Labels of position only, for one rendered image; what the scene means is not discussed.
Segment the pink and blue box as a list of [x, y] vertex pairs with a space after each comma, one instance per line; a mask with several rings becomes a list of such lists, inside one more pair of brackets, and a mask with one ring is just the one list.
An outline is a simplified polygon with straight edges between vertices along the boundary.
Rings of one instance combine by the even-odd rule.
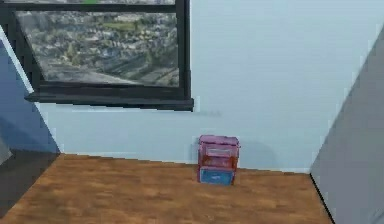
[[198, 141], [197, 181], [233, 185], [239, 151], [240, 143], [236, 137], [201, 135]]

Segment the black framed window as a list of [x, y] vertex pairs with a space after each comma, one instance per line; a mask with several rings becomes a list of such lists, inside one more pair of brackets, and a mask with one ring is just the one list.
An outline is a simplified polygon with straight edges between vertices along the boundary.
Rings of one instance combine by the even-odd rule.
[[190, 0], [0, 0], [39, 103], [190, 111]]

